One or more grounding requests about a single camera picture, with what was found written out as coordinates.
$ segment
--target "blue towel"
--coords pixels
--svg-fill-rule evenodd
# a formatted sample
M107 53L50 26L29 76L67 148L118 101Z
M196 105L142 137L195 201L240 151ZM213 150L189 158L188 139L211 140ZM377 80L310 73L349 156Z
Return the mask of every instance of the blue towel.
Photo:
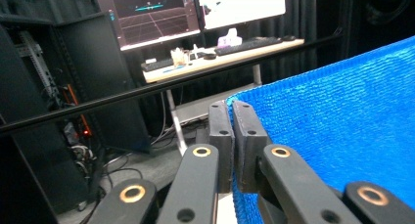
M234 100L251 104L273 143L297 150L326 184L369 181L415 209L415 36L240 92L228 106ZM234 202L239 223L262 222L256 195L234 186Z

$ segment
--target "wooden desk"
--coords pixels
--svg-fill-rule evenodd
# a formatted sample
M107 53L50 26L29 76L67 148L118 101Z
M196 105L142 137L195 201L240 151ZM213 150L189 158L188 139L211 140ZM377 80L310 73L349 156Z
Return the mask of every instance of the wooden desk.
M242 51L242 52L238 52L238 53L231 54L231 55L217 56L216 59L214 60L197 59L197 60L191 61L190 66L185 66L185 67L180 67L180 68L174 68L173 66L170 66L170 67L164 67L164 68L149 71L149 72L143 71L143 73L144 73L144 77L147 83L163 82L174 77L183 76L183 75L201 71L207 68L226 68L232 65L237 65L247 60L261 58L272 53L277 53L278 51L282 51L284 49L299 46L303 43L304 43L303 39L297 39L294 41L287 41L287 42L283 42L283 43L276 44L276 45L270 45L270 46L252 49L248 51ZM213 48L206 49L205 52L214 53ZM244 89L249 89L249 88L255 87L256 85L260 85L261 77L260 77L259 65L253 66L253 71L254 71L254 84L252 85L244 86L236 90L227 91L227 92L217 94L214 96L209 96L201 100L188 103L186 105L178 106L177 108L174 104L171 90L166 91L171 116L173 118L174 128L177 134L177 147L180 153L182 154L182 156L184 155L187 149L187 145L184 141L183 132L181 130L181 125L180 125L180 122L185 121L183 120L183 118L186 118L186 120L190 120L190 119L194 119L194 118L197 118L203 115L207 115L208 106L210 104L216 101L219 101L219 100L223 100L229 97L231 94L236 93L238 91L242 91Z
M276 45L261 47L253 50L238 52L231 55L218 56L214 60L197 59L191 61L191 66L185 66L182 68L174 68L173 66L164 67L161 69L149 71L144 73L144 77L147 83L160 82L168 80L173 77L189 74L206 68L217 68L235 65L249 59L260 58L271 53L281 51L290 47L299 46L304 43L303 39L297 39L294 41L287 41ZM213 48L206 49L206 53L214 53Z

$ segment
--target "metal leg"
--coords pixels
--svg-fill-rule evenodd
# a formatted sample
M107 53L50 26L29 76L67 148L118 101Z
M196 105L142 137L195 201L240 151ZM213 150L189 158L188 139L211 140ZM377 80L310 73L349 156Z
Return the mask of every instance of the metal leg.
M262 80L260 78L260 65L254 65L253 72L254 72L254 85L255 86L262 85Z
M166 90L165 92L167 94L168 105L170 106L171 117L173 118L174 129L176 130L177 134L177 147L180 151L180 154L183 156L186 152L187 145L186 142L184 142L183 131L181 129L179 117L177 116L173 95L171 94L171 90Z

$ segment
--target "monitor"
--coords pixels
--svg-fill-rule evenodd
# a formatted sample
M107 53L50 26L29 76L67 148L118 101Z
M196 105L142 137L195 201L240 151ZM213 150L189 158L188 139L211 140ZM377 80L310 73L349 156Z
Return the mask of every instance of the monitor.
M285 0L199 0L204 29L283 15Z
M200 32L194 0L97 0L110 12L121 50Z

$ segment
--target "keyboard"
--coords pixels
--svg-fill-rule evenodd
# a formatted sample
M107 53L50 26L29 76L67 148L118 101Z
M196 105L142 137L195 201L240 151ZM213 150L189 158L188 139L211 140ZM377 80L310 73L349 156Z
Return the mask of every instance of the keyboard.
M216 48L214 49L214 52L218 56L224 56L264 46L275 45L282 42L283 40L281 38L276 37L256 37L253 39L243 41L241 45Z
M197 54L198 54L198 59L206 55L206 53L203 53L203 52L198 52ZM191 61L196 60L195 54L190 55L190 60ZM165 59L165 60L160 60L154 63L141 64L141 69L144 70L145 72L148 72L148 71L157 70L163 67L169 67L172 65L173 65L173 59Z

